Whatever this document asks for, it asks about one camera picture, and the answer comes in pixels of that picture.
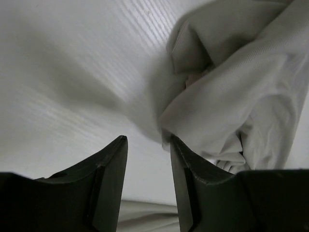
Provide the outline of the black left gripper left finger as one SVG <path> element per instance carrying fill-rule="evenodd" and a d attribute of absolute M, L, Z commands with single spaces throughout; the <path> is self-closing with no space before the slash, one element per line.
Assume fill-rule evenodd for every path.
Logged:
<path fill-rule="evenodd" d="M 114 232 L 128 141 L 123 135 L 49 178 L 0 174 L 3 232 Z"/>

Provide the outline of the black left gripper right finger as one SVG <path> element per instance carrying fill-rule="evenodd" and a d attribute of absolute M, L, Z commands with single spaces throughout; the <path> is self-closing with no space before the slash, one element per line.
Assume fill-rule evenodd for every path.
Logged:
<path fill-rule="evenodd" d="M 309 172 L 226 172 L 172 136 L 170 156 L 182 232 L 306 232 Z"/>

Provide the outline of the grey trousers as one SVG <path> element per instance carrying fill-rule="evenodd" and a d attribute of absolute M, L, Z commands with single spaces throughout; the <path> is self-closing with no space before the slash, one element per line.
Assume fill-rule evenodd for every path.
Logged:
<path fill-rule="evenodd" d="M 306 0 L 209 0 L 171 30 L 169 55 L 131 56 L 128 119 L 170 148 L 176 135 L 229 173 L 282 169 L 296 156 L 309 97 Z"/>

